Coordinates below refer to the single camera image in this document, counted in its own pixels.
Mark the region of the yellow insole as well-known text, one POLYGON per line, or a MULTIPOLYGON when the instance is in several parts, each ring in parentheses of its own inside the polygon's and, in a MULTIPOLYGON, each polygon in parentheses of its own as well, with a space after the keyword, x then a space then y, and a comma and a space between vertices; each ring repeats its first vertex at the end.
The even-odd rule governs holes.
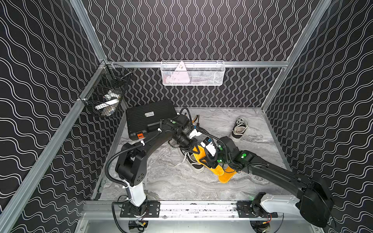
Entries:
POLYGON ((193 152, 194 158, 199 164, 208 168, 211 172, 213 172, 217 176, 221 176, 224 174, 224 170, 219 165, 217 158, 213 159, 213 156, 204 147, 195 146, 192 149, 192 152, 193 152))
POLYGON ((219 179, 219 182, 221 183, 227 183, 231 180, 231 178, 237 174, 237 172, 232 169, 230 166, 227 166, 224 170, 224 173, 223 175, 219 176, 218 179, 219 179))

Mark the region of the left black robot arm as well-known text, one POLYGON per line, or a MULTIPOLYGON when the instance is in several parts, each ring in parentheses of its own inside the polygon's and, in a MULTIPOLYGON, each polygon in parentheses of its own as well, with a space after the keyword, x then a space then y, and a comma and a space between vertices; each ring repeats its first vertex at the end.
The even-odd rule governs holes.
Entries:
POLYGON ((174 140, 183 150, 193 152, 197 146, 195 138, 189 138, 194 126, 185 115, 161 120, 156 124, 156 131, 150 133, 141 141, 122 148, 115 166, 119 180, 124 182, 130 203, 135 207, 142 206, 147 197, 143 183, 147 174, 149 157, 164 143, 174 140))

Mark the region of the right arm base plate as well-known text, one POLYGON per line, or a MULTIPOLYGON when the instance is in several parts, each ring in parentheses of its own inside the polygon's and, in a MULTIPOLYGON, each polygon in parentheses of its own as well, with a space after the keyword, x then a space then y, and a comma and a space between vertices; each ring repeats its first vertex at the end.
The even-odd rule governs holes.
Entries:
POLYGON ((269 213, 260 204, 252 204, 252 201, 238 201, 236 203, 236 211, 239 218, 278 218, 277 212, 269 213))

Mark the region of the pink triangular card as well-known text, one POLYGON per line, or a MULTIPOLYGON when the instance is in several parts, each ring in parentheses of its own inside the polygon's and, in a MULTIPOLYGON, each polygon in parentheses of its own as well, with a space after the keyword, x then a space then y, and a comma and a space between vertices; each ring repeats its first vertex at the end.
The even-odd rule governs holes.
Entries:
POLYGON ((169 82, 172 84, 187 84, 190 83, 190 77, 184 61, 181 61, 175 71, 172 72, 169 82))

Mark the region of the black plastic tool case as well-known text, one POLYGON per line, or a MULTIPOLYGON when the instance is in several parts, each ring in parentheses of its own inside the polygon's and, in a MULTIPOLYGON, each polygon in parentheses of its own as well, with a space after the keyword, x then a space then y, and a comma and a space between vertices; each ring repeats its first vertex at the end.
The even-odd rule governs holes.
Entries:
POLYGON ((171 100, 162 100, 126 110, 128 136, 132 141, 145 138, 157 130, 162 119, 173 118, 177 112, 171 100))

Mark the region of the aluminium front rail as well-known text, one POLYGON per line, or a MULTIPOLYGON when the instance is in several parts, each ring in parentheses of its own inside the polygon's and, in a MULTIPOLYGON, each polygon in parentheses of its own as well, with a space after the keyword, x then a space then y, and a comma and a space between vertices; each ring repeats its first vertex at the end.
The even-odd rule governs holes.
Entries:
MULTIPOLYGON (((267 220, 264 218, 239 218, 236 211, 238 201, 158 201, 161 203, 159 217, 140 217, 144 220, 267 220)), ((253 201, 260 204, 269 212, 277 212, 278 218, 302 219, 296 208, 296 199, 289 196, 270 196, 268 200, 253 201)), ((83 209, 86 219, 104 220, 113 216, 120 220, 135 220, 135 218, 121 218, 120 211, 123 204, 112 204, 111 201, 91 201, 83 209)))

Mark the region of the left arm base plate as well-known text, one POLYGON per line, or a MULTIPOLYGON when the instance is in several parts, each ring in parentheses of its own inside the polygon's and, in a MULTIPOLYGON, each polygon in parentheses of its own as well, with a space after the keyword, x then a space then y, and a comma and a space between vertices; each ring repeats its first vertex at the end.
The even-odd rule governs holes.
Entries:
POLYGON ((134 206, 132 203, 125 203, 121 207, 121 218, 140 218, 140 217, 159 217, 161 203, 158 201, 145 201, 139 207, 134 206))

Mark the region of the white items in black basket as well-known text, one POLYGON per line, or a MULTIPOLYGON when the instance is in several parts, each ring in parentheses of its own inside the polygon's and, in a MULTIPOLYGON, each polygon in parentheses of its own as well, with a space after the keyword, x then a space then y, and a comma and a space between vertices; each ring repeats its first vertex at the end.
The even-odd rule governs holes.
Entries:
POLYGON ((103 96, 103 102, 96 104, 94 108, 98 111, 99 116, 109 117, 116 112, 121 97, 122 95, 117 91, 109 90, 108 93, 103 96))

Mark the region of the black white sneaker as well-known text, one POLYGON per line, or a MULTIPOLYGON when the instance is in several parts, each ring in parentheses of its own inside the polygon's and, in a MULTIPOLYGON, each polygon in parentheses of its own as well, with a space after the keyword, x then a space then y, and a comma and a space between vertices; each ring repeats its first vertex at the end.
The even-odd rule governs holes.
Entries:
POLYGON ((189 166, 195 170, 196 172, 202 172, 205 167, 197 162, 197 160, 194 157, 194 154, 182 149, 179 149, 178 152, 183 157, 182 161, 180 163, 177 163, 174 167, 178 167, 182 165, 185 161, 189 164, 189 166))
POLYGON ((245 134, 248 128, 248 123, 246 118, 243 116, 239 116, 235 122, 235 125, 231 132, 231 137, 236 140, 240 140, 242 136, 245 134))

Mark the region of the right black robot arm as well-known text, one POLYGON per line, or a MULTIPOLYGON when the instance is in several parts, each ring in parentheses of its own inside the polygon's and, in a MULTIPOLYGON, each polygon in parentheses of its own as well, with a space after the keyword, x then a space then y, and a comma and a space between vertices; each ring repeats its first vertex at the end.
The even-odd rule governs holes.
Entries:
POLYGON ((326 227, 332 217, 334 202, 323 180, 295 174, 251 151, 240 150, 226 136, 216 142, 207 138, 198 146, 194 157, 216 174, 221 183, 227 183, 238 172, 244 172, 263 178, 290 193, 289 196, 271 196, 260 192, 248 207, 238 207, 239 213, 267 218, 272 218, 274 213, 300 215, 310 224, 321 228, 326 227))

